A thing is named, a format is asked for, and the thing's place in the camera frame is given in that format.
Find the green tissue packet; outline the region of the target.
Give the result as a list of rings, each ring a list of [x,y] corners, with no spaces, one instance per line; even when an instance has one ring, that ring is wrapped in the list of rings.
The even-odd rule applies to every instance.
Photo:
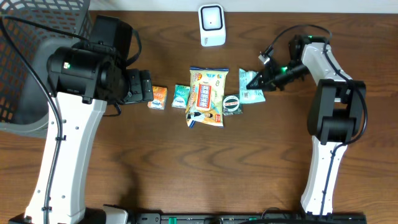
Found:
[[[189,96],[190,96],[189,86],[176,85],[174,98],[172,101],[172,107],[185,109],[187,107]]]

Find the light green snack packet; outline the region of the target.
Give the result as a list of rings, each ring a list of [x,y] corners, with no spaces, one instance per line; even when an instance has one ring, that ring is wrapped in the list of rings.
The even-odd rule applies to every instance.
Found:
[[[239,102],[241,104],[262,103],[266,101],[261,90],[248,90],[246,85],[258,74],[255,71],[239,69]]]

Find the orange snack packet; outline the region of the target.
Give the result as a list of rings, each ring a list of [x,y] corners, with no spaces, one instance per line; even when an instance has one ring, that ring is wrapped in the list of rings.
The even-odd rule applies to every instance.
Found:
[[[154,99],[148,102],[147,106],[150,109],[164,110],[167,101],[167,88],[161,86],[153,86],[152,92]]]

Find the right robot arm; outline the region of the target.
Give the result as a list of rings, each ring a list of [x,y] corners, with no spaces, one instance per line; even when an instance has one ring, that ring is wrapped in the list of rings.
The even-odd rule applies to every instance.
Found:
[[[316,217],[333,212],[333,191],[341,159],[363,133],[367,112],[366,85],[353,80],[336,61],[326,37],[296,35],[289,42],[290,62],[278,65],[273,45],[259,54],[265,68],[246,86],[248,90],[283,90],[286,84],[312,76],[317,89],[307,118],[312,137],[312,160],[301,205]]]

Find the black round-logo snack packet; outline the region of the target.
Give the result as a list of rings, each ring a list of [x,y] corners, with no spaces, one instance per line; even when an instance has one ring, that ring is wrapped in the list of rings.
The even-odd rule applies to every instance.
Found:
[[[239,95],[228,95],[223,98],[223,115],[243,114],[243,106],[240,103]]]

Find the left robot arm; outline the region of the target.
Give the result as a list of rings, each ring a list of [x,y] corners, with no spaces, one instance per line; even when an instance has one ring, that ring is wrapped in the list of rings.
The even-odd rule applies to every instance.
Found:
[[[131,68],[128,45],[79,42],[47,61],[49,125],[35,192],[11,223],[132,223],[115,205],[88,209],[85,185],[93,140],[108,104],[153,99],[150,73]]]

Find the yellow snack bag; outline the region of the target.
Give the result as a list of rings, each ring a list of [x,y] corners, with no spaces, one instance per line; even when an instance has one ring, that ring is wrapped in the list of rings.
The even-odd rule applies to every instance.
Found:
[[[190,67],[190,95],[185,117],[188,127],[203,123],[223,127],[223,97],[228,68]]]

